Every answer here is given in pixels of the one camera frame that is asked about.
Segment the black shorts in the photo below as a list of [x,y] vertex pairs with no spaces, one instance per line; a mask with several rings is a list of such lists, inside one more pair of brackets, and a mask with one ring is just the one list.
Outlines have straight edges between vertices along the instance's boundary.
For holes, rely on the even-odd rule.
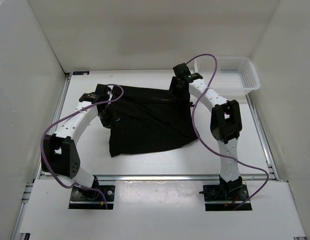
[[113,93],[123,96],[112,103],[119,118],[110,131],[112,157],[174,150],[197,139],[189,93],[176,97],[164,89],[124,85]]

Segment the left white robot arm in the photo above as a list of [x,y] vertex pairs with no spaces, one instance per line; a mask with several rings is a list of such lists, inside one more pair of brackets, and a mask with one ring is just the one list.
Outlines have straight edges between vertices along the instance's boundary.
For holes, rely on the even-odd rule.
[[84,93],[73,113],[50,125],[40,140],[41,169],[64,188],[78,187],[88,200],[98,198],[97,178],[80,163],[77,143],[96,117],[111,108],[124,94],[117,84],[98,84],[95,92]]

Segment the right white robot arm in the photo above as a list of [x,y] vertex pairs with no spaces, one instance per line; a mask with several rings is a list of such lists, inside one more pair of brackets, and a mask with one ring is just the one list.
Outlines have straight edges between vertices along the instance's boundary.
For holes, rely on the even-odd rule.
[[173,67],[169,92],[175,97],[186,94],[195,96],[211,113],[210,131],[218,143],[221,159],[219,194],[225,200],[232,199],[242,186],[238,168],[237,144],[242,130],[239,103],[227,100],[209,89],[199,73],[191,73],[185,63]]

